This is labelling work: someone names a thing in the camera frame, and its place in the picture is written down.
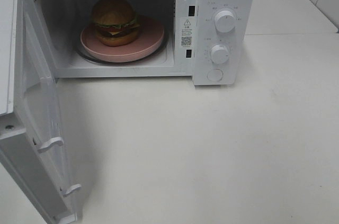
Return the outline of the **round door release button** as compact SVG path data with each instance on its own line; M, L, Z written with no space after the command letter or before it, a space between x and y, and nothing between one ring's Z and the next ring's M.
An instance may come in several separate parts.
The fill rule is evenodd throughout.
M212 69L207 73L207 78L212 82L219 82L222 80L224 74L220 69Z

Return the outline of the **pink round plate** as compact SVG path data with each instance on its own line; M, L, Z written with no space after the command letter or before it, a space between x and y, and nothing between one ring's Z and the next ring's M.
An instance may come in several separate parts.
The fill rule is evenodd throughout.
M131 28L107 32L94 25L87 26L80 36L84 49L94 58L106 62L131 62L155 52L165 37L160 21L140 15Z

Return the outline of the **burger with lettuce and cheese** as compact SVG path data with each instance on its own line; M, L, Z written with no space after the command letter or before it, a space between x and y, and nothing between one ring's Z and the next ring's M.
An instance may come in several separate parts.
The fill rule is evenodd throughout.
M99 0L92 8L95 36L110 47L129 44L138 38L138 16L126 0Z

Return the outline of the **white microwave door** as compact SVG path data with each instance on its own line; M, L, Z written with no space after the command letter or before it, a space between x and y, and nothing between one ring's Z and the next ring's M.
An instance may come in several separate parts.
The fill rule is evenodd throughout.
M1 163L47 223L78 220L41 0L1 0Z

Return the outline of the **glass microwave turntable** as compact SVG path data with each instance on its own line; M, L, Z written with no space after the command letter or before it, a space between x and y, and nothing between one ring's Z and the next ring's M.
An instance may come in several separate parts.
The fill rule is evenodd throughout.
M161 56L162 53L167 53L166 46L168 42L168 34L165 32L164 38L161 42L161 45L151 54L142 57L140 59L134 60L134 61L128 61L128 62L111 62L111 61L104 61L97 59L89 54L88 51L85 51L84 47L80 44L80 41L77 42L77 44L74 46L74 52L77 53L80 57L82 57L84 60L87 60L88 62L94 63L94 64L100 64L105 66L138 66L139 64L143 63L150 63L152 60L156 59L158 56Z

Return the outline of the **white lower timer knob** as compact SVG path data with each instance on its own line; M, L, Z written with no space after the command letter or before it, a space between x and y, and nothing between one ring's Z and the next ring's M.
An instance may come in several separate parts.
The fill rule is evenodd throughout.
M229 59L229 49L228 47L218 44L211 48L211 60L214 64L224 64Z

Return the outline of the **white warning label sticker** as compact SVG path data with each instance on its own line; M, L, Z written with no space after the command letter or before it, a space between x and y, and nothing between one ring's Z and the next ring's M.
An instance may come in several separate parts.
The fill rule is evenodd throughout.
M193 46L196 19L194 17L180 18L180 44L183 48L191 48Z

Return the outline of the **white microwave oven body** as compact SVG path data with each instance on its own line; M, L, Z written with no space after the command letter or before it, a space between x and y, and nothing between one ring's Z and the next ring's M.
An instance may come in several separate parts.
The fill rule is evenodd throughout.
M42 15L52 43L49 65L56 78L190 76L195 85L227 85L235 81L252 0L127 0L139 16L161 21L169 37L167 53L138 66L94 64L74 52L96 1L41 0ZM214 23L215 14L223 8L232 10L236 17L235 27L227 33L218 32ZM180 44L182 17L196 19L191 48L183 48ZM218 44L228 47L230 52L224 64L214 64L211 60L211 48ZM212 69L222 70L221 81L208 80L207 73Z

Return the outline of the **white upper power knob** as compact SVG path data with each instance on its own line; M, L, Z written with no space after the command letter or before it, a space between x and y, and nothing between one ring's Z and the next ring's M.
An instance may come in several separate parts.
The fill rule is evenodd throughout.
M227 33L233 30L236 23L236 17L232 10L223 8L214 16L215 28L220 33Z

